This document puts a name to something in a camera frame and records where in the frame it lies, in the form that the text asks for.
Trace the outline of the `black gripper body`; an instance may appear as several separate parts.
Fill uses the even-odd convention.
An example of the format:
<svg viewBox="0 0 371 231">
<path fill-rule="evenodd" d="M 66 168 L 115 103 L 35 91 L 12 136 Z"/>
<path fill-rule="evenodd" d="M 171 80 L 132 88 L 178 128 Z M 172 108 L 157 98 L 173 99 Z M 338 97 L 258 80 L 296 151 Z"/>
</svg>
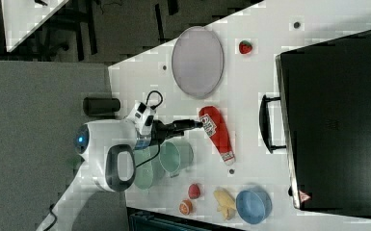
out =
<svg viewBox="0 0 371 231">
<path fill-rule="evenodd" d="M 185 122 L 175 120 L 172 123 L 164 124 L 160 120 L 154 120 L 151 128 L 150 145 L 162 144 L 165 140 L 184 135 Z"/>
</svg>

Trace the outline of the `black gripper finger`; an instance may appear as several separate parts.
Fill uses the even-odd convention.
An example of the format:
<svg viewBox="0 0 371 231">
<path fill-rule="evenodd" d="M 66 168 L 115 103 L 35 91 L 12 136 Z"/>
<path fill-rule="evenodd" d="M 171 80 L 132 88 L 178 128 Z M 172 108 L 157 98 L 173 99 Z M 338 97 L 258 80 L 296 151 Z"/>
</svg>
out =
<svg viewBox="0 0 371 231">
<path fill-rule="evenodd" d="M 200 121 L 192 120 L 192 119 L 184 119 L 183 120 L 183 129 L 184 130 L 193 130 L 197 128 L 202 128 L 203 123 Z"/>
</svg>

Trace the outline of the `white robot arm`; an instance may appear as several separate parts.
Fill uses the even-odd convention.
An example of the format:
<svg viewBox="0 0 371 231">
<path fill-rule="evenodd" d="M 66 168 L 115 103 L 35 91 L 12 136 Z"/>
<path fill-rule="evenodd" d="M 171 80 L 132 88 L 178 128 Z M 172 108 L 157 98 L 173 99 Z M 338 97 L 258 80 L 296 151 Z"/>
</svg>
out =
<svg viewBox="0 0 371 231">
<path fill-rule="evenodd" d="M 180 119 L 169 124 L 152 118 L 144 122 L 125 118 L 85 123 L 75 138 L 75 149 L 83 163 L 57 203 L 49 207 L 49 214 L 36 231 L 71 231 L 93 194 L 127 190 L 134 182 L 139 165 L 130 162 L 124 166 L 119 162 L 120 155 L 133 158 L 136 150 L 160 145 L 201 126 L 201 122 L 192 119 Z"/>
</svg>

